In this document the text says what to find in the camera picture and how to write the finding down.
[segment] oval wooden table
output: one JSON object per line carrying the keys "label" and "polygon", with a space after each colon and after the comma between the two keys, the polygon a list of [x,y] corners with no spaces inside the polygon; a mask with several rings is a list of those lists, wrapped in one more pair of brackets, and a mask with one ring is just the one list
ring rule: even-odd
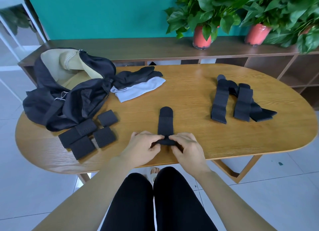
{"label": "oval wooden table", "polygon": [[[121,67],[117,71],[137,71],[141,67]],[[59,141],[60,132],[50,132],[31,122],[24,113],[16,128],[16,142],[22,155],[32,164],[53,172],[80,174],[83,182],[98,171],[102,164],[118,155],[129,142],[133,131],[157,133],[160,108],[169,106],[174,111],[174,132],[191,132],[202,145],[207,160],[213,160],[229,177],[239,182],[263,154],[299,149],[317,135],[318,124],[314,110],[292,88],[284,83],[248,68],[227,64],[193,64],[156,66],[166,82],[158,89],[120,103],[110,94],[98,114],[112,109],[119,122],[111,129],[117,141],[97,149],[77,161],[69,149]],[[236,103],[229,96],[227,124],[210,119],[212,102],[219,74],[236,83],[246,83],[254,90],[254,100],[262,107],[277,111],[272,120],[244,122],[233,117]],[[221,159],[252,155],[241,173],[235,173]],[[144,166],[177,163],[170,148],[161,152]]]}

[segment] black pants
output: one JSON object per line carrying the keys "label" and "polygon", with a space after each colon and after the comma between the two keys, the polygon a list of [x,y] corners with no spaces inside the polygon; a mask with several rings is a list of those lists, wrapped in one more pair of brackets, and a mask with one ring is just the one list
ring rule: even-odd
{"label": "black pants", "polygon": [[158,231],[217,231],[185,178],[173,167],[158,173],[154,189],[142,174],[126,177],[101,231],[154,231],[153,197]]}

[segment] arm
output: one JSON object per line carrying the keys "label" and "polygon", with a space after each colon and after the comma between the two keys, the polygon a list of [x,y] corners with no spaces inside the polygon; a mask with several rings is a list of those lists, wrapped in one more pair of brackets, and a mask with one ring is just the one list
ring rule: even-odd
{"label": "arm", "polygon": [[193,134],[171,135],[183,148],[172,146],[183,169],[203,187],[227,231],[276,231],[256,213],[233,189],[208,167],[204,152]]}
{"label": "arm", "polygon": [[152,160],[160,145],[151,144],[162,139],[147,131],[132,133],[131,140],[120,156],[112,158],[78,191],[53,210],[33,231],[96,231],[128,172]]}

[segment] metal clip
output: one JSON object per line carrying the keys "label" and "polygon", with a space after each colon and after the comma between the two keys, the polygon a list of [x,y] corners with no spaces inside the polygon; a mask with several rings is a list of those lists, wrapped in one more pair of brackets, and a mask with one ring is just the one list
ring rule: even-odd
{"label": "metal clip", "polygon": [[64,100],[64,101],[65,101],[64,97],[66,96],[67,93],[69,93],[69,92],[64,92],[64,91],[63,91],[63,92],[61,93],[61,97],[60,97],[60,98],[55,98],[54,100],[59,99],[59,100]]}

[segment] teal wall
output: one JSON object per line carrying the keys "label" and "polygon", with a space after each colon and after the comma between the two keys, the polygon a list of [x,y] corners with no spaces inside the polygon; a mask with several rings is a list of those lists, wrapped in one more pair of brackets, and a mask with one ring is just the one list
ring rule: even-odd
{"label": "teal wall", "polygon": [[[30,0],[51,39],[174,37],[164,9],[175,0]],[[233,27],[229,35],[246,35]],[[226,35],[221,29],[219,36]]]}

